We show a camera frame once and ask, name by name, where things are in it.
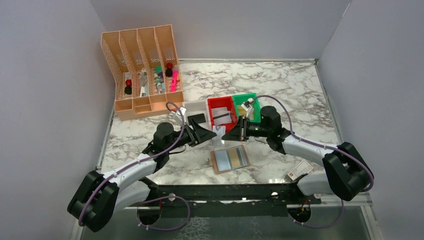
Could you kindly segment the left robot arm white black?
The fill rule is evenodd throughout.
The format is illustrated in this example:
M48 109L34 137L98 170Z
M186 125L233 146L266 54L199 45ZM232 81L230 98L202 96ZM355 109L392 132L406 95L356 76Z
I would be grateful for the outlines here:
M160 170L173 149L184 145L194 147L216 136L194 121L182 125L179 131L169 122L160 123L152 141L136 159L104 174L90 171L70 200L67 212L80 226L97 232L106 226L114 212L137 202L152 205L157 200L157 191L145 184L141 188L134 184Z

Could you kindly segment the brown leather card holder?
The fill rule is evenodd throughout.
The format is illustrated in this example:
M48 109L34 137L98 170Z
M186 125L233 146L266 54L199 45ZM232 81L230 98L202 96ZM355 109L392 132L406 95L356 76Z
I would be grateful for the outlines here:
M211 162L216 174L234 171L251 165L244 145L211 151Z

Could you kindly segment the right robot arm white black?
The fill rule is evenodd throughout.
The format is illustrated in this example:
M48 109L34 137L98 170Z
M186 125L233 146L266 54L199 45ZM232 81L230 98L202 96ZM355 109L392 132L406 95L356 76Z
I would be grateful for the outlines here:
M351 201L374 182L372 171L351 143L325 145L297 136L282 126L274 106L260 109L260 122L240 116L222 140L245 142L250 137L263 137L273 151L300 157L324 168L324 173L302 173L295 178L296 185L288 190L288 196L296 204L314 194L334 194Z

